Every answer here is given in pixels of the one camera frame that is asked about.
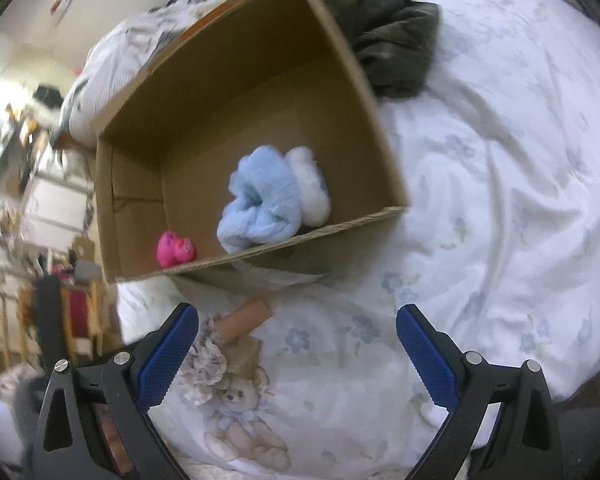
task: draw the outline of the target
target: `white floral bedsheet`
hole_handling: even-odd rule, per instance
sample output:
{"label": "white floral bedsheet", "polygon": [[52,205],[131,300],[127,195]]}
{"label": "white floral bedsheet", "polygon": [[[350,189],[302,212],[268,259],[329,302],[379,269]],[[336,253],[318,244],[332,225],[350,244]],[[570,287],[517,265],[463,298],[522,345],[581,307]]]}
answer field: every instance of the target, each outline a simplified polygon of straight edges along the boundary
{"label": "white floral bedsheet", "polygon": [[[197,407],[178,385],[152,409],[193,459],[280,479],[404,477],[445,416],[395,336],[405,303],[490,362],[536,359],[556,399],[600,369],[600,30],[561,0],[427,1],[443,19],[426,90],[381,104],[408,213],[259,262],[304,283],[249,287],[243,269],[120,285],[127,340],[180,298],[213,314],[280,289],[253,333],[268,383],[235,388],[253,409],[226,408],[232,386]],[[252,447],[221,460],[240,440],[228,428]]]}

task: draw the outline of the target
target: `pink rubber duck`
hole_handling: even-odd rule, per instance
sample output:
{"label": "pink rubber duck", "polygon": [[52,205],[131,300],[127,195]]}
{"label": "pink rubber duck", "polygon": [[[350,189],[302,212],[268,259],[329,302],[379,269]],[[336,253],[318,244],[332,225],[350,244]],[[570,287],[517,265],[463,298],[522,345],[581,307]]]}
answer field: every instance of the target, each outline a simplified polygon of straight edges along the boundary
{"label": "pink rubber duck", "polygon": [[188,238],[180,238],[173,231],[165,231],[158,240],[155,257],[163,269],[168,269],[195,260],[196,247]]}

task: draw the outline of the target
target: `cardboard box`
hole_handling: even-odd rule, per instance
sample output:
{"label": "cardboard box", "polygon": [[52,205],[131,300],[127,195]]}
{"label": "cardboard box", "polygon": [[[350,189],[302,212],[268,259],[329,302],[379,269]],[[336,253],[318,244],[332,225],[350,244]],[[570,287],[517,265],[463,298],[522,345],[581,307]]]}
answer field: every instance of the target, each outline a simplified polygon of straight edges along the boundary
{"label": "cardboard box", "polygon": [[[407,198],[362,68],[322,0],[229,0],[178,38],[93,121],[108,280],[248,258],[401,212]],[[227,254],[216,238],[242,156],[309,146],[332,201],[325,227]],[[166,229],[198,259],[161,271]]]}

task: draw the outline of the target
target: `teddy bear print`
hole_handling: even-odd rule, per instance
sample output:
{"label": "teddy bear print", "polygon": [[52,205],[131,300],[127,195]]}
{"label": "teddy bear print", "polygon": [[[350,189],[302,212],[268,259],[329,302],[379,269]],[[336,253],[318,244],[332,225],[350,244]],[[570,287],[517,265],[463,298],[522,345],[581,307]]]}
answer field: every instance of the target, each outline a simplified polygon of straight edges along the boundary
{"label": "teddy bear print", "polygon": [[283,472],[291,466],[288,447],[256,411],[269,378],[257,367],[253,380],[227,373],[216,386],[220,406],[207,422],[205,444],[224,462],[237,458]]}

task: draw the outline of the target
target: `dark green cloth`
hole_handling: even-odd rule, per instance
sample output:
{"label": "dark green cloth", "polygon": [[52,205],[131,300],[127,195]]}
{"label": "dark green cloth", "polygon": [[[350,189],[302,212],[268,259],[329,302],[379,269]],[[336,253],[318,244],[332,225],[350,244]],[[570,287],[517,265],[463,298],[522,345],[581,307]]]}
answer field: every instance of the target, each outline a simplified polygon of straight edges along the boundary
{"label": "dark green cloth", "polygon": [[378,96],[413,97],[431,65],[436,4],[414,0],[324,0]]}

